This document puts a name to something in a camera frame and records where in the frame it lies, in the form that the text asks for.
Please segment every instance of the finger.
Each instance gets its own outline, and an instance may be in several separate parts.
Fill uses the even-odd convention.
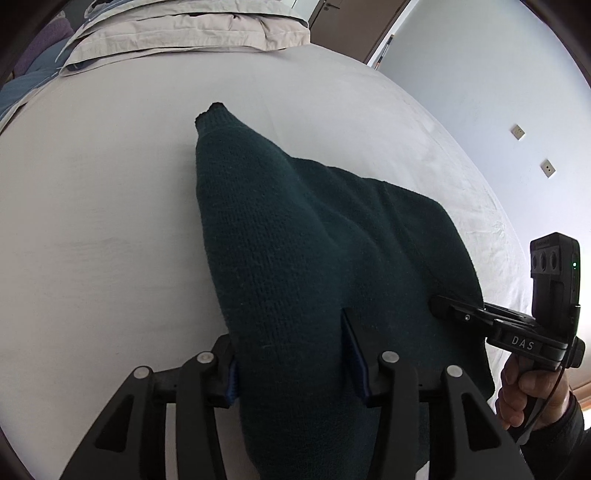
[[[503,427],[503,430],[507,430],[511,426],[511,423],[501,417],[501,408],[499,407],[499,402],[500,400],[497,398],[495,402],[496,418],[498,418],[501,422],[501,427]]]
[[[501,414],[501,418],[510,423],[514,427],[518,427],[523,423],[523,412],[516,411],[507,405],[503,399],[499,398],[496,403],[496,412]]]
[[[512,353],[509,360],[505,363],[505,367],[501,372],[501,380],[503,385],[512,385],[516,382],[519,376],[519,362],[516,354]]]
[[[519,379],[519,388],[531,397],[548,398],[558,379],[558,373],[544,371],[526,372]],[[557,394],[552,399],[559,404],[564,400],[564,392],[568,391],[566,377],[563,377],[560,387],[560,392],[558,392],[559,389],[557,388]]]
[[[515,411],[523,411],[527,405],[527,395],[516,385],[507,385],[499,392],[499,396]]]

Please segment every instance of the sweater sleeve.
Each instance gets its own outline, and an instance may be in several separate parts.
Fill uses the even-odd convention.
[[[530,440],[521,447],[535,480],[556,480],[584,436],[583,412],[571,393],[569,407],[562,418],[532,432]]]

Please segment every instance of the bed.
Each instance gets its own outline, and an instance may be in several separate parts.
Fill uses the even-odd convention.
[[[179,366],[226,331],[194,193],[194,119],[216,101],[293,157],[438,201],[485,301],[530,308],[528,261],[480,172],[364,64],[308,44],[58,75],[0,135],[0,419],[37,480],[59,477],[137,365]],[[506,354],[489,360],[498,388]],[[236,411],[218,416],[228,478],[257,478]]]

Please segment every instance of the wall socket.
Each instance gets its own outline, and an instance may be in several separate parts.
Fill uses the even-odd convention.
[[[517,140],[521,140],[523,138],[523,136],[525,135],[524,130],[519,126],[516,125],[511,129],[511,133],[513,134],[513,136],[517,139]]]
[[[544,173],[546,174],[546,176],[548,178],[551,177],[551,175],[556,171],[556,169],[552,166],[552,164],[550,163],[550,160],[546,159],[542,162],[542,165],[540,165],[541,169],[544,171]]]

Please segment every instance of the white wall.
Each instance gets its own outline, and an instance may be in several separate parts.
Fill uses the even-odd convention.
[[[379,69],[472,158],[524,251],[554,231],[579,240],[579,335],[591,351],[591,89],[562,43],[519,0],[420,0]],[[514,124],[526,131],[519,142]],[[571,383],[582,378],[573,371]]]

